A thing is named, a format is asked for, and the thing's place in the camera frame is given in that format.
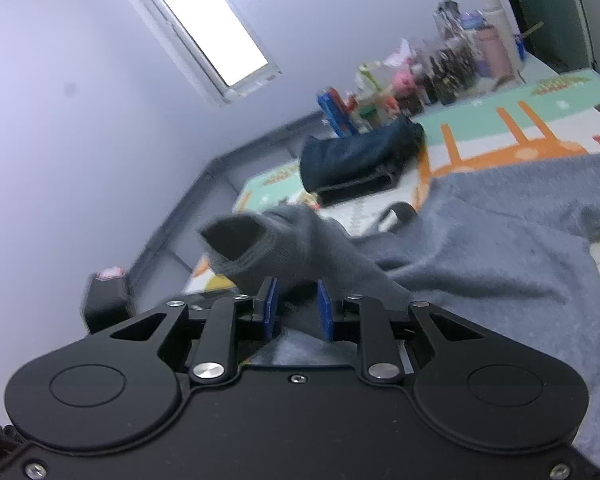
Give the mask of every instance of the gray floor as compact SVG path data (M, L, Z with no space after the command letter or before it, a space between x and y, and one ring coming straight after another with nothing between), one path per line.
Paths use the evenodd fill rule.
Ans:
M203 254L198 229L218 215L231 212L244 183L252 176L268 171L280 164L298 158L307 137L323 136L330 127L321 121L313 121L293 131L288 142L275 146L263 143L261 148L245 153L244 161L240 153L231 157L231 167L218 174L213 184L198 205L196 211L170 240L163 250L138 297L136 307L144 312L154 307L162 298L177 294L189 279L188 267L195 267Z

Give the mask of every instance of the window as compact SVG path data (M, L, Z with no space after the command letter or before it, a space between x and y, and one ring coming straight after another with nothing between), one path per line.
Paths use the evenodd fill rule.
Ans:
M280 74L227 0L143 1L223 101L246 95Z

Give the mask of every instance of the silver screw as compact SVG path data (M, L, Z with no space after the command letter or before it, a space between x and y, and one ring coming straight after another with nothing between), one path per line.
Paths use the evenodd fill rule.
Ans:
M309 379L306 375L294 374L289 377L289 380L293 384L305 384Z
M224 374L220 363L200 363L193 368L193 374L200 379L215 379Z
M24 473L31 480L41 480L46 476L46 469L35 462L27 464L24 468Z
M558 464L551 469L549 478L551 480L566 480L571 475L571 468L566 464Z
M400 373L400 368L391 363L376 363L369 367L369 375L376 379L393 379Z

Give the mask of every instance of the pink bottle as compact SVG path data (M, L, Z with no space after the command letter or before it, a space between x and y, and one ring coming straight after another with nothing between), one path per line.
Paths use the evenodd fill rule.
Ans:
M498 29L493 25L487 25L477 31L478 47L484 54L484 59L489 65L491 77L513 76L513 67L509 60L509 54L505 48Z

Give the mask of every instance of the plastic container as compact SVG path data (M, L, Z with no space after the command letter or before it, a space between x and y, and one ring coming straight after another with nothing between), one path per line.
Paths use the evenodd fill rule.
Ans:
M496 27L489 25L488 27L481 28L477 32L477 39L480 50L484 54L484 59L489 65L492 77L514 75L509 54L500 39L500 34Z
M498 29L500 41L506 49L511 66L515 71L522 70L522 60L518 53L518 46L513 37L513 28L507 17L507 13L502 7L500 0L480 0L482 3L482 15L484 18Z
M382 121L378 115L376 105L361 105L360 108L358 108L358 115L360 116L360 119L369 123L371 128L379 128L382 126Z
M366 80L365 85L371 84L377 92L383 92L391 86L395 70L394 67L385 66L379 61L364 63L358 67L358 73L363 80Z
M489 65L484 59L484 54L478 46L478 30L485 26L484 18L477 10L472 10L472 12L464 12L462 14L462 21L460 22L460 25L466 34L478 74L480 74L482 77L491 77Z

